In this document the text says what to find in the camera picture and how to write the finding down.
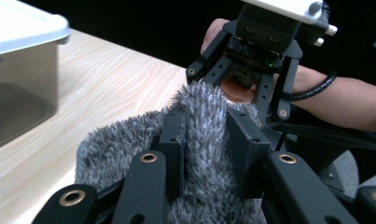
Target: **plastic container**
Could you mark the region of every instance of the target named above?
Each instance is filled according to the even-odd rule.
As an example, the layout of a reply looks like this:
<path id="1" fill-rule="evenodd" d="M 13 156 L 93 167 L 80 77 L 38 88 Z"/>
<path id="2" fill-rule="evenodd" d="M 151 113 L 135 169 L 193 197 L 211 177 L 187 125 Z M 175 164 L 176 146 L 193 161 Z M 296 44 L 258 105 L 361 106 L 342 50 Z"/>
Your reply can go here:
<path id="1" fill-rule="evenodd" d="M 0 0 L 0 146 L 53 116 L 58 107 L 58 44 L 66 18 Z"/>

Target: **fluffy gray fabric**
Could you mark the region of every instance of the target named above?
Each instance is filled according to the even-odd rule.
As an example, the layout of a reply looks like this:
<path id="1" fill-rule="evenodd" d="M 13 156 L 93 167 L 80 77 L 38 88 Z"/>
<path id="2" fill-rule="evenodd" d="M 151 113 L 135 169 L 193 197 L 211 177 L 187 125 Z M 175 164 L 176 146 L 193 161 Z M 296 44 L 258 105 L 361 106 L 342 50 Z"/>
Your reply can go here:
<path id="1" fill-rule="evenodd" d="M 132 157 L 148 150 L 160 134 L 165 114 L 174 108 L 187 113 L 185 151 L 188 178 L 184 199 L 169 204 L 169 223 L 266 223 L 260 200 L 237 196 L 226 109 L 239 109 L 257 120 L 252 104 L 229 104 L 219 88 L 194 83 L 179 92 L 170 107 L 113 123 L 84 139 L 77 150 L 76 183 L 97 190 L 125 177 Z"/>

